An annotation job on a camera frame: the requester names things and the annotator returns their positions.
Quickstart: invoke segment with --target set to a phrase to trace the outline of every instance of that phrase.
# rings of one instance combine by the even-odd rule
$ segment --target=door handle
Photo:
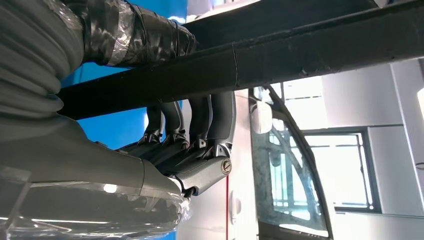
[[[238,215],[242,212],[242,201],[237,197],[236,192],[231,192],[231,198],[229,201],[229,214],[231,217],[231,224],[235,225],[237,222]]]

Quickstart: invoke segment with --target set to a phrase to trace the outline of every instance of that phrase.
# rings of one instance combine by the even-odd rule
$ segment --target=bolt
[[[231,161],[229,159],[223,160],[221,164],[222,173],[229,174],[231,172],[231,169],[232,169]]]

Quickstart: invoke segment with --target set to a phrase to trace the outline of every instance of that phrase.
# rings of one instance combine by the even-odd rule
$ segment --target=red stripe
[[[230,201],[229,194],[228,194],[229,182],[230,182],[230,178],[227,176],[226,177],[226,220],[225,220],[225,225],[226,225],[226,228],[225,228],[226,237],[225,237],[225,239],[226,240],[228,240],[228,218],[229,218],[229,206],[228,205],[229,205],[229,201]]]

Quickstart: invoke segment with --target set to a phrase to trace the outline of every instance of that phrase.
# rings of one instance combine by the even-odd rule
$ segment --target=clear plastic wrap
[[[62,2],[82,23],[84,62],[138,67],[185,56],[195,50],[196,39],[183,26],[128,1]]]
[[[119,23],[116,33],[115,47],[110,57],[109,66],[115,66],[122,62],[130,47],[131,35],[133,33],[134,12],[130,5],[124,1],[119,4]]]
[[[48,7],[56,13],[65,25],[72,30],[82,30],[80,19],[60,0],[44,0]]]
[[[150,239],[190,216],[190,199],[177,194],[91,182],[28,183],[25,174],[4,177],[2,169],[8,168],[0,166],[0,234],[8,240]]]

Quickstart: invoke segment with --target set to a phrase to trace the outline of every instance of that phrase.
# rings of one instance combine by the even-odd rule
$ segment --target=black metal beam
[[[83,119],[190,96],[424,56],[424,1],[231,43],[67,87],[61,114]]]
[[[373,8],[374,0],[261,0],[184,27],[211,48]]]

